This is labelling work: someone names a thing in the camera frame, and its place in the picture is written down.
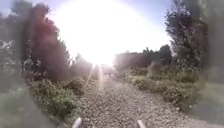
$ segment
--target sunlight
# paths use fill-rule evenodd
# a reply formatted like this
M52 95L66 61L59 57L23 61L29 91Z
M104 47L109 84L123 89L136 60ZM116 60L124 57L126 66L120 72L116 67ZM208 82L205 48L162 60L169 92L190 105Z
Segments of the sunlight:
M157 32L133 9L115 0L70 0L52 19L70 54L80 53L93 64L112 65L115 54L142 50L153 41L149 35Z

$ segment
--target sky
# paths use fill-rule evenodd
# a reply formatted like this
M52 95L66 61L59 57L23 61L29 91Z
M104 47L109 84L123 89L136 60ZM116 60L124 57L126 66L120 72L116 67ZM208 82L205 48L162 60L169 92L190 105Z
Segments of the sky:
M1 11L9 12L12 1L1 1ZM170 0L29 1L50 6L49 17L74 56L81 53L91 59L102 54L141 52L146 47L159 50L170 43L164 24Z

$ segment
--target tree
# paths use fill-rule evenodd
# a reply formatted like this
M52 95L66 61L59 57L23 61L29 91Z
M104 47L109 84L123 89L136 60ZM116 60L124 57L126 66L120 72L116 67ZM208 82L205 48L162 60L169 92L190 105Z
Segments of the tree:
M142 68L149 66L153 61L160 59L159 51L152 51L146 47L143 52L129 52L118 54L115 57L115 67L117 69Z
M224 47L224 1L223 0L184 0L186 8L196 18L208 24L209 66L218 68L223 74L224 60L221 56Z
M78 54L75 61L71 65L71 71L75 77L88 78L92 73L93 65L87 62L81 54Z
M16 18L16 15L15 12L9 16L3 16L0 13L0 79L3 81L1 92L20 86L17 84L20 77L19 36L16 37L15 33L22 27L17 26L19 19Z
M58 28L47 18L48 6L15 1L8 17L13 44L20 53L22 71L32 77L52 80L67 77L69 54L58 39Z
M172 38L174 55L181 68L201 69L208 52L207 25L194 18L181 1L174 3L176 9L166 15L166 31Z
M169 45L163 45L160 47L159 50L159 56L160 56L160 60L162 60L163 64L167 65L170 64L171 60L172 60L172 53L170 50L170 46Z

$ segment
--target green bush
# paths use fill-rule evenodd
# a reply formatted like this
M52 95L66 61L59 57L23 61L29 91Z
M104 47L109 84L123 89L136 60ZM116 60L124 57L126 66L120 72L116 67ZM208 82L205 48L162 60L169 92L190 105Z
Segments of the green bush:
M147 68L138 68L138 69L133 69L131 70L131 74L132 75L147 75L148 74L148 70Z
M33 82L30 89L40 109L59 120L64 120L76 108L76 96L72 90L65 89L61 83L42 80Z
M171 80L139 79L134 81L139 90L149 90L152 93L159 93L167 102L171 102L181 111L187 112L194 104L198 95L197 84L183 83Z
M83 91L84 84L85 82L81 78L76 78L63 84L62 86L65 89L71 89L75 95L81 96L84 94L84 91Z

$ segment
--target shrub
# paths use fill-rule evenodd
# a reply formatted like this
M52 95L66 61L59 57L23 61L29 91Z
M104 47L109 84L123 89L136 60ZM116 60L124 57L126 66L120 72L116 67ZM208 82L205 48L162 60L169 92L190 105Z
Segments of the shrub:
M139 68L139 69L133 69L131 70L132 75L147 75L148 70L147 68Z
M40 109L64 120L76 108L76 96L70 89L65 89L61 83L52 83L49 80L33 82L31 92Z
M194 83L199 80L199 77L196 73L190 72L190 73L178 73L174 80L177 82L183 82L183 83Z
M162 65L160 61L153 61L150 66L148 67L149 70L149 76L152 75L161 75L162 73Z
M84 94L84 91L83 91L84 84L85 83L81 78L76 78L67 82L66 84L63 84L62 86L65 89L71 89L75 95L81 96Z
M162 80L162 79L164 79L164 77L161 76L161 75L152 75L152 76L149 76L149 78L152 79L152 80Z
M183 83L171 80L156 81L152 79L138 79L134 85L139 90L149 90L152 93L159 93L167 102L171 102L181 111L187 112L194 104L199 88L193 83Z

